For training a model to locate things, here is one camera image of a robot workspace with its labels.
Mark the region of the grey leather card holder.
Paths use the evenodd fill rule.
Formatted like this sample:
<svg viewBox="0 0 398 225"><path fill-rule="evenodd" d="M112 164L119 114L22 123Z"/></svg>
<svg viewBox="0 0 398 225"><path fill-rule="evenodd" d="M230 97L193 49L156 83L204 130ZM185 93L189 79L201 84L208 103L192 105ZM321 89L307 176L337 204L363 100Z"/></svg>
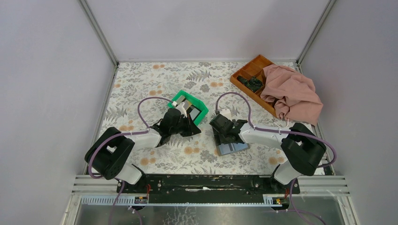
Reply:
<svg viewBox="0 0 398 225"><path fill-rule="evenodd" d="M224 156L239 151L250 149L250 145L247 143L229 143L216 146L216 154L218 156Z"/></svg>

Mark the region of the green plastic bin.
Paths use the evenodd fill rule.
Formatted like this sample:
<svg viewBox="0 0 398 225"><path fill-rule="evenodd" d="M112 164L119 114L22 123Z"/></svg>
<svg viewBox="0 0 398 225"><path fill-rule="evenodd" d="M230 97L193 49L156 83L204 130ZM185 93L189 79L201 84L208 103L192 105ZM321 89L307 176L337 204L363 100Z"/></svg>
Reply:
<svg viewBox="0 0 398 225"><path fill-rule="evenodd" d="M209 112L206 105L191 94L180 90L168 103L169 108L178 109L184 116L190 117L195 125L199 125Z"/></svg>

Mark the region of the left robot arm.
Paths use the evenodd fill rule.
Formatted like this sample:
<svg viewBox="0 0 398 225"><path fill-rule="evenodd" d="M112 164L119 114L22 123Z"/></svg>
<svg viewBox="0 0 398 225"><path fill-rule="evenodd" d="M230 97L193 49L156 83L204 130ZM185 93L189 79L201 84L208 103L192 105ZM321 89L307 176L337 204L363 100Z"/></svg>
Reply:
<svg viewBox="0 0 398 225"><path fill-rule="evenodd" d="M189 137L200 133L201 130L191 116L178 109L168 109L162 119L144 131L123 133L110 127L84 157L88 164L88 173L94 179L117 179L134 185L144 173L127 162L132 151L160 147L173 135Z"/></svg>

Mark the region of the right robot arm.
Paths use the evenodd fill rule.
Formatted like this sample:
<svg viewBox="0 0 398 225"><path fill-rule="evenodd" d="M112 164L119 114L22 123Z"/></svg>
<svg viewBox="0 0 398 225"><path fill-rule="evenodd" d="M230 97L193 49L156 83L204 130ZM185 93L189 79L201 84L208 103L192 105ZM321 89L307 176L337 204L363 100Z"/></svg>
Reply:
<svg viewBox="0 0 398 225"><path fill-rule="evenodd" d="M301 175L314 175L327 150L325 143L301 123L288 129L262 128L219 113L209 124L222 144L254 143L282 150L287 160L274 170L272 178L283 185Z"/></svg>

